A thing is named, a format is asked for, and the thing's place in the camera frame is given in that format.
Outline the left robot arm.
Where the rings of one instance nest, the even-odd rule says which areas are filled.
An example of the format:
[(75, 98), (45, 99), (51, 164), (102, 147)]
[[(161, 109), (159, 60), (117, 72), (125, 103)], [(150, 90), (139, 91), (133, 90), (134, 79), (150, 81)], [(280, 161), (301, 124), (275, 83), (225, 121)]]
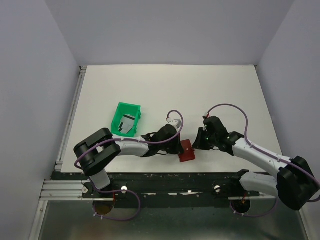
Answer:
[(74, 147), (73, 151), (77, 157), (75, 166), (93, 182), (93, 191), (99, 197), (107, 197), (111, 191), (111, 180), (105, 168), (115, 157), (149, 158), (160, 152), (170, 155), (182, 154), (182, 127), (182, 122), (175, 119), (157, 132), (128, 138), (112, 134), (108, 128), (102, 128)]

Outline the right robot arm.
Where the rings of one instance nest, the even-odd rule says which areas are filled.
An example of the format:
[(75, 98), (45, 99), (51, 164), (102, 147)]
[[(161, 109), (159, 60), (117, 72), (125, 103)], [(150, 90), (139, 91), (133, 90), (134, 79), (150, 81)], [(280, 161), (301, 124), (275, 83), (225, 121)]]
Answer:
[(242, 170), (230, 183), (230, 191), (241, 196), (255, 191), (277, 197), (288, 208), (298, 211), (320, 190), (307, 161), (302, 157), (285, 157), (250, 145), (245, 136), (228, 132), (216, 116), (206, 116), (192, 147), (196, 150), (219, 150), (244, 159), (268, 174)]

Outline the red card holder wallet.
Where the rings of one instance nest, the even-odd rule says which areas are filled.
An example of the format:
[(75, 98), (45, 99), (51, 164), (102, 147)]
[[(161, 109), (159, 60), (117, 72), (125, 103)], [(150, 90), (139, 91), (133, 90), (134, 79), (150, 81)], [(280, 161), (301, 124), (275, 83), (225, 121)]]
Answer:
[(181, 146), (183, 148), (183, 153), (179, 154), (179, 161), (181, 163), (193, 161), (196, 159), (195, 150), (192, 148), (191, 141), (189, 139), (182, 140)]

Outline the green plastic card tray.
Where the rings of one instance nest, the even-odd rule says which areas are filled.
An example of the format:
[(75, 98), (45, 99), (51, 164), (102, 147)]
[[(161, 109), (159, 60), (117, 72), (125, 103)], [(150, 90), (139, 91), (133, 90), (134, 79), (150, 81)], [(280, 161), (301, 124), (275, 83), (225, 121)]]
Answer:
[(122, 137), (134, 137), (140, 119), (140, 105), (119, 102), (111, 123), (111, 133)]

